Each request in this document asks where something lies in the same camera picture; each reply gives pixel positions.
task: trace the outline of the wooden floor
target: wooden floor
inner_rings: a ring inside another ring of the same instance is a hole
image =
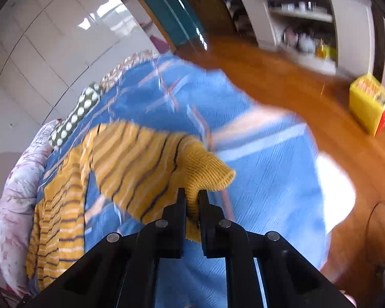
[[[290,109],[309,124],[321,151],[349,174],[357,191],[349,217],[332,231],[331,250],[323,274],[367,307],[381,290],[376,267],[385,261],[385,129],[368,136],[348,113],[348,82],[309,72],[277,53],[259,50],[239,37],[210,37],[208,51],[200,43],[185,44],[176,54],[206,69],[222,69],[257,101]]]

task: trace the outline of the black cord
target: black cord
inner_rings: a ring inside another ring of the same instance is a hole
[[[377,268],[384,269],[385,264],[383,265],[381,263],[373,262],[370,258],[369,251],[368,251],[368,232],[369,232],[369,227],[370,227],[370,220],[371,220],[371,217],[372,217],[375,209],[378,207],[378,205],[381,205],[381,204],[385,205],[385,200],[378,201],[374,205],[374,207],[372,208],[370,216],[368,217],[368,221],[367,221],[367,225],[366,225],[366,229],[365,229],[365,252],[366,252],[366,258],[367,258],[368,262],[370,262],[372,265],[376,266]]]

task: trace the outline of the white polka dot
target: white polka dot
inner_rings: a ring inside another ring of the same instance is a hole
[[[91,100],[86,100],[84,102],[84,109],[88,109],[91,106]]]

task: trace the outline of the white shelf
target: white shelf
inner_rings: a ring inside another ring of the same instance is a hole
[[[282,8],[269,8],[271,14],[277,14],[282,16],[298,17],[298,18],[307,18],[309,20],[317,20],[327,23],[332,23],[332,15],[327,13],[319,13],[316,11],[300,11],[299,9],[295,10],[285,10]]]
[[[337,72],[337,64],[331,59],[321,59],[313,54],[300,53],[291,47],[287,47],[285,44],[280,44],[280,49],[293,62],[311,71],[327,75],[335,75]]]

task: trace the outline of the pillow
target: pillow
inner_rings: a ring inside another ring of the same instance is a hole
[[[48,138],[48,142],[55,151],[60,149],[62,144],[64,144],[73,133],[77,124],[99,103],[102,95],[103,89],[95,82],[83,90],[74,110],[69,114],[67,119],[61,121],[54,127],[54,131]]]
[[[58,120],[45,124],[10,172],[0,199],[0,269],[7,284],[28,293],[25,261],[41,175],[51,154],[48,136]]]

